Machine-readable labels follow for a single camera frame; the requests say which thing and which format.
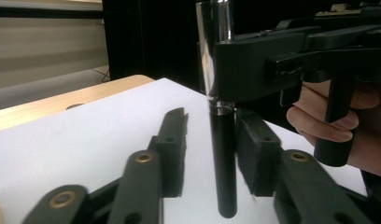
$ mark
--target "wooden table edge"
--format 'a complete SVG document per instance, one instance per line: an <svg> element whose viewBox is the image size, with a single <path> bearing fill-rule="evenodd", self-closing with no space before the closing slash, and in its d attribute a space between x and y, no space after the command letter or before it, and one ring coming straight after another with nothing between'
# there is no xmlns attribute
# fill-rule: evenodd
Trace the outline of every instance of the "wooden table edge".
<svg viewBox="0 0 381 224"><path fill-rule="evenodd" d="M134 75L31 103L1 109L0 131L62 112L70 105L87 104L122 91L148 84L152 81L154 80L150 77Z"/></svg>

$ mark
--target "wall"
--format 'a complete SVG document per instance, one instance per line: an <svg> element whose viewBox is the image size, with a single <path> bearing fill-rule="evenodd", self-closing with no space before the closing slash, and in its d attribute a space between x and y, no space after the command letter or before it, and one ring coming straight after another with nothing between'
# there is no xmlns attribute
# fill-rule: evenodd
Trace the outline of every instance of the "wall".
<svg viewBox="0 0 381 224"><path fill-rule="evenodd" d="M107 64L101 20L0 18L0 88Z"/></svg>

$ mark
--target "black mechanical device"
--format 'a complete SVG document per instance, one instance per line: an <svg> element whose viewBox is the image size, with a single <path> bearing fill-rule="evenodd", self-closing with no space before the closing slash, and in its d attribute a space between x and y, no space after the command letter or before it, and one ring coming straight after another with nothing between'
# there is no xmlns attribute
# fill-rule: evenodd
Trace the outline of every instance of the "black mechanical device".
<svg viewBox="0 0 381 224"><path fill-rule="evenodd" d="M129 157L121 178L92 193L80 185L54 189L23 223L162 223L163 198L182 193L187 121L184 108L167 112L159 134Z"/></svg>
<svg viewBox="0 0 381 224"><path fill-rule="evenodd" d="M381 83L381 3L353 3L315 18L282 21L273 30L234 35L231 0L196 2L219 212L236 214L237 155L252 194L276 192L281 223L381 223L381 186L367 185L368 198L355 196L315 161L345 165L352 140L318 139L314 157L283 152L258 115L236 106L275 92L281 92L280 104L291 105L303 82L330 80L325 120L343 118L357 81Z"/></svg>
<svg viewBox="0 0 381 224"><path fill-rule="evenodd" d="M381 185L366 182L368 196L361 196L336 185L315 160L344 165L351 142L320 140L314 156L283 150L259 115L236 103L281 91L280 104L290 105L303 81L331 80L326 121L345 116L356 81L381 82L381 4L237 36L231 1L199 1L196 8L220 213L237 211L236 155L250 193L275 197L280 223L380 224ZM129 158L123 177L90 194L81 186L55 189L24 223L162 223L162 198L179 196L182 187L186 116L180 111L168 113L173 118L166 117L171 121L164 120L148 150Z"/></svg>

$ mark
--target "black handle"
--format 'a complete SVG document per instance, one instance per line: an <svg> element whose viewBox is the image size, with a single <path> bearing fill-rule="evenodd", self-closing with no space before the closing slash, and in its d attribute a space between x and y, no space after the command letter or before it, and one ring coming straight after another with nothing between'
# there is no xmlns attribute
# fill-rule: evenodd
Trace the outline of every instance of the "black handle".
<svg viewBox="0 0 381 224"><path fill-rule="evenodd" d="M316 160L334 167L347 164L348 155L353 146L354 137L347 142L338 143L326 139L318 139L314 151Z"/></svg>
<svg viewBox="0 0 381 224"><path fill-rule="evenodd" d="M355 81L350 76L341 76L331 81L330 93L327 104L326 122L334 122L347 115L353 96ZM334 167L344 166L353 146L353 139L344 142L332 142L318 139L315 146L314 157L316 160Z"/></svg>
<svg viewBox="0 0 381 224"><path fill-rule="evenodd" d="M234 217L237 212L234 113L210 114L219 212Z"/></svg>

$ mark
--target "finger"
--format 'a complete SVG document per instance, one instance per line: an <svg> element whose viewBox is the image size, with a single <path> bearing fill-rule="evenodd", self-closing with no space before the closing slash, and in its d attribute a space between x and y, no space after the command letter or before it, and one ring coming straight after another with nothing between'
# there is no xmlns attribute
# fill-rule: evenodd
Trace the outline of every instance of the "finger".
<svg viewBox="0 0 381 224"><path fill-rule="evenodd" d="M359 129L350 151L348 164L375 175L381 175L381 139L379 133Z"/></svg>
<svg viewBox="0 0 381 224"><path fill-rule="evenodd" d="M304 131L296 130L301 136L303 136L307 142L309 142L312 146L316 145L317 138L309 133L306 133Z"/></svg>
<svg viewBox="0 0 381 224"><path fill-rule="evenodd" d="M325 121L325 114L327 111L327 99L315 91L303 86L301 97L297 103L294 104L302 111L310 115L311 117ZM334 123L332 127L340 130L355 129L359 125L359 118L356 113L349 111L348 114Z"/></svg>
<svg viewBox="0 0 381 224"><path fill-rule="evenodd" d="M328 97L330 92L330 81L321 83L303 83L307 88L317 92L318 94ZM351 99L350 107L355 109L373 108L379 104L379 94L377 90L369 84L357 83L353 98Z"/></svg>
<svg viewBox="0 0 381 224"><path fill-rule="evenodd" d="M311 134L317 138L334 142L346 142L353 137L351 131L336 129L329 124L313 118L296 106L288 110L287 120L296 130Z"/></svg>

